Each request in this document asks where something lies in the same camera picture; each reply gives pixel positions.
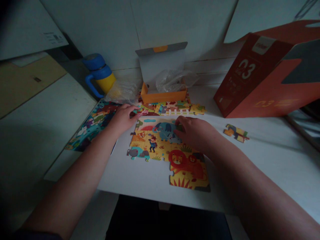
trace cardboard box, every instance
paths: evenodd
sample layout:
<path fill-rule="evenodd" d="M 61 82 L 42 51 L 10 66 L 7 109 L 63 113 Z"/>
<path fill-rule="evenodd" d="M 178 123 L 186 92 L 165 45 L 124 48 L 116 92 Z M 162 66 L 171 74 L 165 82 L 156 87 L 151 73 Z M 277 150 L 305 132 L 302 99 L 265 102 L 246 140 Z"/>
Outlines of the cardboard box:
<path fill-rule="evenodd" d="M 319 21 L 250 33 L 214 95 L 223 117 L 280 117 L 320 97 Z"/>
<path fill-rule="evenodd" d="M 184 101 L 187 89 L 179 92 L 158 93 L 156 79 L 167 69 L 183 70 L 188 42 L 136 50 L 143 78 L 141 98 L 143 103 Z"/>
<path fill-rule="evenodd" d="M 45 52 L 0 64 L 0 118 L 28 101 L 66 74 Z"/>

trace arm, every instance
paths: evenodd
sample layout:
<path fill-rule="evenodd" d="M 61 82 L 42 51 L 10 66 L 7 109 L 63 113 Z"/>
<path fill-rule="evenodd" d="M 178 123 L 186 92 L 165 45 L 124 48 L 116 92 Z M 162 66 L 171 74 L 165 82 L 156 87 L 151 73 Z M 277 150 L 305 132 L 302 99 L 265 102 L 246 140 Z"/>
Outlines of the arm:
<path fill-rule="evenodd" d="M 214 163 L 250 239 L 320 239 L 320 225 L 208 122 L 179 116 L 175 133 Z"/>
<path fill-rule="evenodd" d="M 119 136 L 140 117 L 130 119 L 137 107 L 124 104 L 35 208 L 22 229 L 57 233 L 69 239 L 100 182 Z"/>

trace jigsaw puzzle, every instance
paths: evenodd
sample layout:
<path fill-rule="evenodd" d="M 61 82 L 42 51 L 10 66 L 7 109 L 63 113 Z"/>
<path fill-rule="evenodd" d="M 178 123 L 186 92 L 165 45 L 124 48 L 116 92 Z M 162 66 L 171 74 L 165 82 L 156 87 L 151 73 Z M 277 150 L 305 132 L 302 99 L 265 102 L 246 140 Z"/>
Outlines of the jigsaw puzzle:
<path fill-rule="evenodd" d="M 141 117 L 131 133 L 127 156 L 170 162 L 170 184 L 210 192 L 204 155 L 187 146 L 174 133 L 175 119 Z"/>
<path fill-rule="evenodd" d="M 231 124 L 227 124 L 226 128 L 228 129 L 224 129 L 223 133 L 228 135 L 229 137 L 231 137 L 232 135 L 234 135 L 234 138 L 237 139 L 239 142 L 244 143 L 245 140 L 249 140 L 250 138 L 247 137 L 248 132 L 243 131 L 240 128 L 237 128 Z"/>
<path fill-rule="evenodd" d="M 139 110 L 133 111 L 135 114 L 143 113 L 143 116 L 179 116 L 179 115 L 198 115 L 204 114 L 205 106 L 199 104 L 191 104 L 189 92 L 187 91 L 184 101 L 176 102 L 158 102 L 158 103 L 143 103 L 142 98 L 137 104 Z"/>
<path fill-rule="evenodd" d="M 119 106 L 121 104 L 101 99 L 65 149 L 83 152 L 98 133 L 108 125 Z"/>
<path fill-rule="evenodd" d="M 83 152 L 98 133 L 108 125 L 119 106 L 121 104 L 106 102 L 100 99 L 65 149 Z M 203 112 L 205 111 L 204 106 L 191 104 L 188 92 L 185 101 L 143 104 L 142 99 L 139 99 L 138 106 L 140 109 L 138 111 L 134 110 L 130 114 L 131 116 L 137 113 L 142 113 L 143 116 L 193 115 L 197 114 L 197 111 L 191 112 L 190 110 L 198 108 Z"/>

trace orange box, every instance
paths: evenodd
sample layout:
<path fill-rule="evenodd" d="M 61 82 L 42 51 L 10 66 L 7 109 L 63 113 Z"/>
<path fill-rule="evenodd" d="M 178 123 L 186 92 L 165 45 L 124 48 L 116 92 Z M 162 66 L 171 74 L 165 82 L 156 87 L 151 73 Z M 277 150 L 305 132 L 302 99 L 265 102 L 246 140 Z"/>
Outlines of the orange box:
<path fill-rule="evenodd" d="M 179 92 L 159 93 L 156 91 L 156 79 L 163 70 L 183 70 L 188 42 L 169 44 L 161 47 L 136 50 L 139 56 L 143 77 L 141 98 L 143 103 L 175 102 L 186 99 L 187 89 Z"/>
<path fill-rule="evenodd" d="M 187 89 L 179 92 L 148 94 L 148 87 L 145 83 L 143 83 L 141 90 L 141 98 L 143 103 L 185 101 L 186 94 Z"/>
<path fill-rule="evenodd" d="M 249 33 L 214 95 L 223 117 L 280 117 L 320 97 L 320 21 Z"/>

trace red box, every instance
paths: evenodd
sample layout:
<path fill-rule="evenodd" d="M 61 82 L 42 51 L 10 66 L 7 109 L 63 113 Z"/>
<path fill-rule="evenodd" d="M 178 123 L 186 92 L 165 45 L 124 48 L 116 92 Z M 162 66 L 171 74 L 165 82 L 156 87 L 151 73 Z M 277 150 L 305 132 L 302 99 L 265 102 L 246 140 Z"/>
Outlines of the red box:
<path fill-rule="evenodd" d="M 280 117 L 320 97 L 320 21 L 249 33 L 214 95 L 223 117 Z"/>

